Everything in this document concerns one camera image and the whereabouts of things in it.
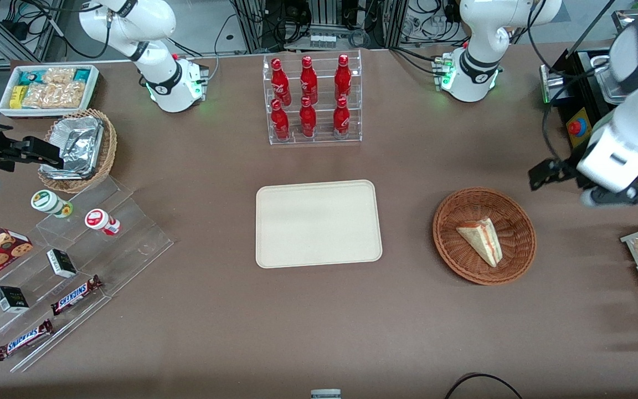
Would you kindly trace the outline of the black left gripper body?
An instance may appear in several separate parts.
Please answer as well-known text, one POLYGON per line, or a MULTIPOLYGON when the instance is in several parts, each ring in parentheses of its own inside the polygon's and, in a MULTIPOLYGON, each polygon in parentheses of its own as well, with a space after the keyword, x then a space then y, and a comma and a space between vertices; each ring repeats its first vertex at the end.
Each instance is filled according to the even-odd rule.
POLYGON ((577 187, 581 190, 586 190, 594 187, 594 183, 591 179, 585 177, 582 172, 577 170, 577 167, 573 166, 571 162, 569 170, 556 170, 556 176, 552 179, 552 182, 565 182, 568 180, 574 180, 577 187))

